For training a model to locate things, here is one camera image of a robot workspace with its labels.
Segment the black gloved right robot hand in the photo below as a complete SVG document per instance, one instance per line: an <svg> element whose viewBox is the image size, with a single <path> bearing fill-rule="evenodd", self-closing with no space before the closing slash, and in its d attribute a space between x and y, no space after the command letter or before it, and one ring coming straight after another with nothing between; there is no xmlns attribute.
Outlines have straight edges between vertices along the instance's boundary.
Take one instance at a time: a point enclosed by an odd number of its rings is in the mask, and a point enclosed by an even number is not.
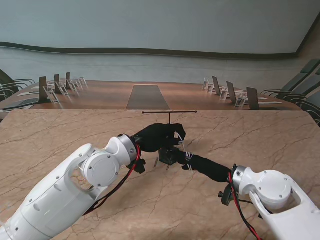
<svg viewBox="0 0 320 240"><path fill-rule="evenodd" d="M228 167L191 152L183 152L175 148L170 153L173 160L182 165L183 170L193 170L209 177L218 183L226 183L232 172Z"/></svg>

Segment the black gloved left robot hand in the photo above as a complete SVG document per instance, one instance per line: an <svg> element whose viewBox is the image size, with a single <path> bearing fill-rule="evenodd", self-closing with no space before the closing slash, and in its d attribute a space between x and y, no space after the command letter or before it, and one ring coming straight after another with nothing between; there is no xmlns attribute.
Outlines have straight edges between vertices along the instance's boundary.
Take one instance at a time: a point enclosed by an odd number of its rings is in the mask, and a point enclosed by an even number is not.
<svg viewBox="0 0 320 240"><path fill-rule="evenodd" d="M181 139L179 137L175 138L175 133L180 135ZM177 146L181 140L183 141L185 139L185 137L186 132L183 125L180 123L154 123L130 138L135 144L139 145L141 151L154 153L161 148Z"/></svg>

